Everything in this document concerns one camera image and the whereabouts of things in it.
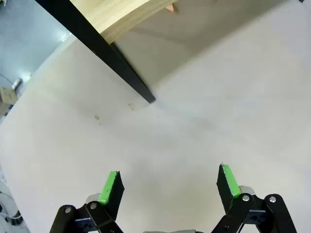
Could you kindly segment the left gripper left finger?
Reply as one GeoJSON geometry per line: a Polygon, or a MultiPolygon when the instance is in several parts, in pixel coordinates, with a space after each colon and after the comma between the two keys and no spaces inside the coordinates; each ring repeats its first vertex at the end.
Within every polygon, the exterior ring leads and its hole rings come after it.
{"type": "Polygon", "coordinates": [[[116,218],[124,186],[119,171],[111,171],[101,193],[88,197],[80,208],[63,205],[59,208],[51,233],[121,233],[116,218]]]}

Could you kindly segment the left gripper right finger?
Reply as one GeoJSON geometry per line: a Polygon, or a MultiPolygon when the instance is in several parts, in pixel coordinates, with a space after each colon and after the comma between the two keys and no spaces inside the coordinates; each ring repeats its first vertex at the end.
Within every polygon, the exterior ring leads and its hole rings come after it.
{"type": "Polygon", "coordinates": [[[244,225],[255,225],[260,233],[297,232],[287,206],[279,194],[260,199],[249,186],[238,185],[229,165],[219,165],[217,187],[225,215],[214,233],[239,233],[244,225]]]}

